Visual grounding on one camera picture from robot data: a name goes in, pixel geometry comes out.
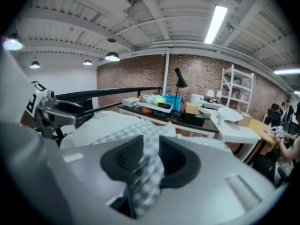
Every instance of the blue container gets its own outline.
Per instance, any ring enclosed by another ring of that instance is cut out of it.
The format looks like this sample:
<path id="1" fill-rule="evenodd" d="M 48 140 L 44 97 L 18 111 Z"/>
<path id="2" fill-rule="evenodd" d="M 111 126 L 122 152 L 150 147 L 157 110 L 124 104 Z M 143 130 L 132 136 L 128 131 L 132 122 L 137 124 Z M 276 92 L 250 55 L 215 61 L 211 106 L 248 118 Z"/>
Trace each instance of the blue container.
<path id="1" fill-rule="evenodd" d="M 179 111 L 180 110 L 180 103 L 181 103 L 181 100 L 182 100 L 181 96 L 177 95 L 176 104 L 175 105 L 174 105 L 174 103 L 175 103 L 175 97 L 176 97 L 175 95 L 162 95 L 162 97 L 165 99 L 166 103 L 173 104 L 173 110 L 174 111 Z"/>

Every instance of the metal shelving unit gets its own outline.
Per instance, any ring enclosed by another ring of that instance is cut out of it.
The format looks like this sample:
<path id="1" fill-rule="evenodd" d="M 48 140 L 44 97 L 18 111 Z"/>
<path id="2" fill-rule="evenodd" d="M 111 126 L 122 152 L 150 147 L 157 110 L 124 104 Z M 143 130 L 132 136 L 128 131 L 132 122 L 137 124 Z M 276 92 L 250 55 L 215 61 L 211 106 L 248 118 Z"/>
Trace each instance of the metal shelving unit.
<path id="1" fill-rule="evenodd" d="M 231 76 L 230 82 L 228 82 L 226 80 L 225 75 L 229 75 Z M 237 77 L 239 79 L 245 79 L 245 78 L 250 78 L 251 79 L 251 88 L 239 85 L 234 83 L 234 78 Z M 223 90 L 223 86 L 227 86 L 229 88 L 229 94 L 228 96 L 226 95 L 222 95 L 223 98 L 227 98 L 227 104 L 226 106 L 229 106 L 230 101 L 237 101 L 239 103 L 243 103 L 243 104 L 247 104 L 247 110 L 246 113 L 249 112 L 249 108 L 250 108 L 250 104 L 251 104 L 251 100 L 252 100 L 252 94 L 253 94 L 253 88 L 254 88 L 254 73 L 251 74 L 247 74 L 247 73 L 243 73 L 237 69 L 234 68 L 234 65 L 232 64 L 231 68 L 229 69 L 224 69 L 222 71 L 222 82 L 221 82 L 221 91 Z M 235 98 L 232 97 L 232 91 L 233 88 L 238 89 L 238 90 L 243 90 L 243 91 L 249 91 L 250 92 L 250 97 L 248 101 L 245 100 L 241 100 L 241 98 Z"/>

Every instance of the checkered cloth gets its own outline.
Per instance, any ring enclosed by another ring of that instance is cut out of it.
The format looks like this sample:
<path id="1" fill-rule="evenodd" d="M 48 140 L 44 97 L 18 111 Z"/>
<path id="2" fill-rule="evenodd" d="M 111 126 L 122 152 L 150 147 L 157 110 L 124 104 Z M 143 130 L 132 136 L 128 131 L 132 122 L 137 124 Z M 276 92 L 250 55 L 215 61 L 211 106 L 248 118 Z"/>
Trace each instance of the checkered cloth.
<path id="1" fill-rule="evenodd" d="M 133 207 L 137 218 L 156 201 L 160 194 L 160 182 L 164 178 L 164 166 L 158 155 L 159 136 L 176 136 L 174 126 L 169 123 L 166 126 L 157 127 L 150 121 L 142 121 L 124 130 L 100 138 L 92 144 L 106 143 L 122 138 L 143 135 L 143 157 L 139 162 L 139 168 L 134 172 L 133 183 L 129 185 Z"/>
<path id="2" fill-rule="evenodd" d="M 176 137 L 192 143 L 197 143 L 204 146 L 210 146 L 216 149 L 221 149 L 223 151 L 230 152 L 232 154 L 229 147 L 227 147 L 225 143 L 217 139 L 211 139 L 206 137 L 184 137 L 181 134 L 177 134 Z"/>

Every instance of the fluorescent light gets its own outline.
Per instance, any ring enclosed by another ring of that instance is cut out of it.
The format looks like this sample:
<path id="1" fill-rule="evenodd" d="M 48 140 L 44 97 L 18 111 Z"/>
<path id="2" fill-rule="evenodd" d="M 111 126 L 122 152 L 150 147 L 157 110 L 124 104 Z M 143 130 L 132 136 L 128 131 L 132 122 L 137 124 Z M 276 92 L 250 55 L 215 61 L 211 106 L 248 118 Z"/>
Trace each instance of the fluorescent light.
<path id="1" fill-rule="evenodd" d="M 90 60 L 86 60 L 83 62 L 84 65 L 93 65 L 92 62 Z"/>
<path id="2" fill-rule="evenodd" d="M 211 20 L 210 29 L 208 30 L 206 39 L 204 41 L 205 43 L 211 44 L 213 42 L 225 18 L 226 12 L 226 7 L 216 6 L 214 15 Z"/>
<path id="3" fill-rule="evenodd" d="M 284 74 L 298 74 L 300 73 L 300 68 L 294 68 L 294 69 L 286 69 L 286 70 L 276 70 L 274 71 L 277 75 L 284 75 Z"/>
<path id="4" fill-rule="evenodd" d="M 29 66 L 30 68 L 40 68 L 41 65 L 39 64 L 38 61 L 32 62 L 32 64 Z"/>

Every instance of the sticker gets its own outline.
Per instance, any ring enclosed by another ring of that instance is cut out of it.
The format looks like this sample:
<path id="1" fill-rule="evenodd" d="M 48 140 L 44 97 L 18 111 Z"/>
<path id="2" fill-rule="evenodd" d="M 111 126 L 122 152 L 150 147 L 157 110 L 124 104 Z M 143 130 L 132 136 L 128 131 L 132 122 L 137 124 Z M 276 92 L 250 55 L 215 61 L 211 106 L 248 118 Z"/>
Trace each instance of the sticker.
<path id="1" fill-rule="evenodd" d="M 48 89 L 44 87 L 42 84 L 40 84 L 38 81 L 32 81 L 32 85 L 36 88 L 36 91 L 32 95 L 29 103 L 26 106 L 26 111 L 34 117 L 36 107 L 41 101 L 41 99 L 45 96 L 47 96 Z"/>

